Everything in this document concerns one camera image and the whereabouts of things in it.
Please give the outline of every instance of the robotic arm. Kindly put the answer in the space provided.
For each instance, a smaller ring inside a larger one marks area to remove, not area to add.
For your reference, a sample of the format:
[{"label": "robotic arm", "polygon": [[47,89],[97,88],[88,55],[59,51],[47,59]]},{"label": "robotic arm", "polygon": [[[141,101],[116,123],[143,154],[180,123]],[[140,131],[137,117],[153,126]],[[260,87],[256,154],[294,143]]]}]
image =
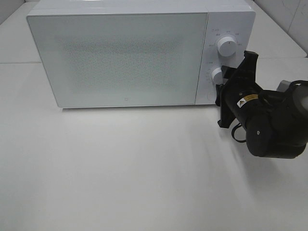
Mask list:
[{"label": "robotic arm", "polygon": [[238,68],[222,67],[225,84],[216,85],[221,128],[235,118],[243,127],[249,151],[260,157],[292,159],[308,142],[308,81],[282,81],[277,91],[263,90],[256,83],[258,55],[245,51]]}]

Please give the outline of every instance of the control panel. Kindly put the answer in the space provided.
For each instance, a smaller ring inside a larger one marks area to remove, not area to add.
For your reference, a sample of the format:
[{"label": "control panel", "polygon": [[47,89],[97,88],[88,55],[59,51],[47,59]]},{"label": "control panel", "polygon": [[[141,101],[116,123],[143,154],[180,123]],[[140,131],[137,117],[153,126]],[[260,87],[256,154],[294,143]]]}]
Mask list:
[{"label": "control panel", "polygon": [[255,12],[211,12],[205,31],[195,104],[213,104],[216,84],[222,84],[221,67],[237,67],[244,58]]}]

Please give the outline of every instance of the microwave top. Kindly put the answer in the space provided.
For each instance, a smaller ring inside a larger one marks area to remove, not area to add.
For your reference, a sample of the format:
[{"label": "microwave top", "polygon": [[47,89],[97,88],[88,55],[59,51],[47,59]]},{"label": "microwave top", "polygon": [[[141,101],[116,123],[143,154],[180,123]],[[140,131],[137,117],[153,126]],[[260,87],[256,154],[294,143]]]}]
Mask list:
[{"label": "microwave top", "polygon": [[40,0],[28,16],[252,11],[244,0]]}]

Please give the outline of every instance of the white wall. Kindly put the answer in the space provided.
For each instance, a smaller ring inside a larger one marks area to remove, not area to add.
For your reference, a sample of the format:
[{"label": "white wall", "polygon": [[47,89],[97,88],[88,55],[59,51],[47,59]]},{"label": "white wall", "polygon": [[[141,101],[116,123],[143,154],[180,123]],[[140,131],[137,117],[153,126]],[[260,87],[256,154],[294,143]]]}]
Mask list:
[{"label": "white wall", "polygon": [[308,0],[255,0],[255,2],[308,52]]},{"label": "white wall", "polygon": [[25,0],[0,0],[0,24],[24,2]]}]

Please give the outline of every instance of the black cable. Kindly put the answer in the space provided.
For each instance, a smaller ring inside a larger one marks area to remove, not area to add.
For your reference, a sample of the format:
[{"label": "black cable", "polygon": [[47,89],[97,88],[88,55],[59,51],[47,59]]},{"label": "black cable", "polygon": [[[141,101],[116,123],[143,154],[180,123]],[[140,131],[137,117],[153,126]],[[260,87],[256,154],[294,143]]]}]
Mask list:
[{"label": "black cable", "polygon": [[232,135],[232,138],[235,139],[236,141],[238,141],[239,143],[245,143],[246,140],[243,140],[243,141],[240,141],[238,139],[235,138],[234,134],[235,134],[235,131],[240,128],[242,125],[241,123],[238,123],[233,129],[232,129],[232,132],[231,132],[231,135]]}]

